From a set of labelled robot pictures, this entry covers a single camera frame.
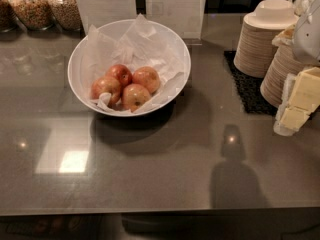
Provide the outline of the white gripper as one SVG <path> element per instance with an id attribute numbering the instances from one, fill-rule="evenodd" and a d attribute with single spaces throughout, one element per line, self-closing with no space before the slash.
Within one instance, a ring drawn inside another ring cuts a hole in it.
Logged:
<path id="1" fill-rule="evenodd" d="M 293 34 L 293 54 L 305 65 L 320 65 L 320 0 L 313 0 L 300 16 Z M 273 130 L 289 137 L 298 132 L 320 106 L 320 68 L 289 73 L 282 89 Z"/>

